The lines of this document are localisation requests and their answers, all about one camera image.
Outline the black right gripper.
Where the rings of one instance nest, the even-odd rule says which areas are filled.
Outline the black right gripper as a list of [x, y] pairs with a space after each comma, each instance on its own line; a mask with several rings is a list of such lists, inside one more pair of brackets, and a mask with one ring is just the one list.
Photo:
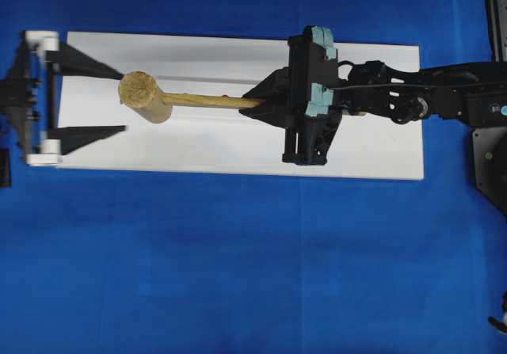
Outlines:
[[317, 117], [298, 116], [289, 107], [289, 68], [282, 67], [273, 71], [242, 96], [268, 100], [286, 93], [288, 93], [288, 109], [284, 106], [256, 106], [240, 109], [239, 113], [250, 119], [285, 129], [283, 162], [296, 165], [325, 165], [328, 151], [343, 118], [343, 110], [335, 104], [337, 96], [335, 90], [334, 102], [328, 114]]

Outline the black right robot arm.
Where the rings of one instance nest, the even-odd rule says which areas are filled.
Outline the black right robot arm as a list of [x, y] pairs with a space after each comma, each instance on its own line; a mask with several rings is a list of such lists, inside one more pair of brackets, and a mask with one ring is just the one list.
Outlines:
[[282, 160], [323, 166], [343, 115], [360, 113], [408, 124], [437, 115], [470, 128], [506, 125], [505, 63], [466, 63], [403, 72], [381, 61], [292, 63], [246, 93], [262, 103], [241, 110], [250, 119], [285, 130]]

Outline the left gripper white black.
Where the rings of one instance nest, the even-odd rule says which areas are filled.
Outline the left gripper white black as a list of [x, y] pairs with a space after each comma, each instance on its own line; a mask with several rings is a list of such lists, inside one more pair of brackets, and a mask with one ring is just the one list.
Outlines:
[[37, 88], [40, 78], [32, 75], [32, 58], [41, 68], [46, 63], [56, 65], [61, 76], [82, 76], [121, 80], [123, 74], [99, 62], [67, 43], [59, 42], [59, 34], [53, 31], [24, 31], [16, 50], [12, 67], [1, 80], [1, 114], [5, 115], [17, 134], [17, 142], [29, 166], [56, 166], [60, 155], [70, 154], [98, 140], [107, 139], [126, 131], [119, 126], [85, 126], [53, 128], [39, 147], [32, 144], [34, 125], [40, 121], [36, 111]]

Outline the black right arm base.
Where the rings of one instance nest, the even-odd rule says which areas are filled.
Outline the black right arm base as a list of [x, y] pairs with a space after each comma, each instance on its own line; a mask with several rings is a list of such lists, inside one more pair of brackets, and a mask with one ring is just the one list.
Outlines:
[[471, 132], [475, 187], [506, 216], [506, 127]]

